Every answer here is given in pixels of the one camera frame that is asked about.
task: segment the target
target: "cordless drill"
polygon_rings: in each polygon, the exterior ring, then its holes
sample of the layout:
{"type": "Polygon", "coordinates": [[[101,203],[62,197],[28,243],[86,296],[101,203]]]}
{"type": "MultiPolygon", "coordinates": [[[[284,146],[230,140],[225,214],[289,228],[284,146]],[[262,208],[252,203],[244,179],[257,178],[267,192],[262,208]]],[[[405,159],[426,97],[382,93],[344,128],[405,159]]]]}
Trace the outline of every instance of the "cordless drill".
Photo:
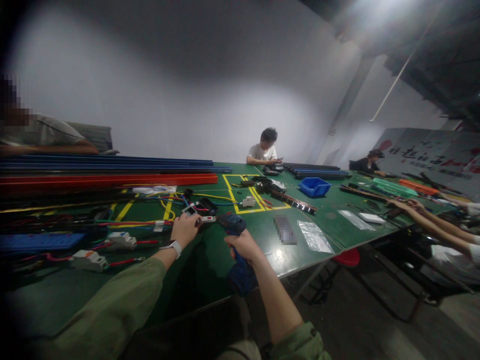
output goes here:
{"type": "MultiPolygon", "coordinates": [[[[241,216],[232,213],[217,216],[216,221],[228,235],[240,236],[247,227],[247,223],[241,216]]],[[[235,253],[236,264],[233,265],[226,277],[230,286],[241,297],[244,297],[257,286],[257,277],[247,260],[239,254],[234,246],[232,249],[235,253]]]]}

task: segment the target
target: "smartwatch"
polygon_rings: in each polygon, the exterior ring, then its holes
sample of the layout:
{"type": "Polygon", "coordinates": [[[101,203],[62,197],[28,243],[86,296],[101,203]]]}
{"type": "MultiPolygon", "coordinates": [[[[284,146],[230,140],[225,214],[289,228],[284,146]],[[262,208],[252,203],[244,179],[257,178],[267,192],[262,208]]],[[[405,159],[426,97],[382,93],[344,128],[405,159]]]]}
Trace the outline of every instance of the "smartwatch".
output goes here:
{"type": "Polygon", "coordinates": [[[159,250],[165,250],[165,249],[171,249],[171,248],[175,249],[176,258],[178,259],[182,254],[182,246],[176,240],[169,241],[166,246],[160,247],[159,250]]]}

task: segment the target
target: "green sleeve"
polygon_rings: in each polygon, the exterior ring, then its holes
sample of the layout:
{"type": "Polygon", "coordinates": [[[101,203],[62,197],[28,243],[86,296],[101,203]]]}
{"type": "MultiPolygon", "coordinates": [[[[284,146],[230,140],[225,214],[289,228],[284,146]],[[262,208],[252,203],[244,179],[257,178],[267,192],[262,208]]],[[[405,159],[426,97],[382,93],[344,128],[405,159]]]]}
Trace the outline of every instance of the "green sleeve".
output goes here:
{"type": "Polygon", "coordinates": [[[311,322],[297,327],[273,347],[271,354],[275,360],[331,360],[320,333],[311,322]]]}
{"type": "Polygon", "coordinates": [[[64,359],[116,359],[145,325],[166,270],[149,258],[109,280],[60,330],[48,348],[64,359]]]}

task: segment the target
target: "ceiling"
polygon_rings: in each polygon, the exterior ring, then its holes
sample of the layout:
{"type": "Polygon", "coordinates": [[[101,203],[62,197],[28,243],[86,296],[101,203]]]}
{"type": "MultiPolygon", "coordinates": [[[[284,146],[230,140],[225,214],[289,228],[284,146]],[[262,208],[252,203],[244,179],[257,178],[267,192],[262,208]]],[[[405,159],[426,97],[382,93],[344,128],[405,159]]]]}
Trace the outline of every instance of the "ceiling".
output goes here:
{"type": "Polygon", "coordinates": [[[401,79],[444,117],[480,131],[479,0],[300,0],[331,23],[340,41],[356,42],[365,58],[387,55],[396,76],[438,13],[401,79]]]}

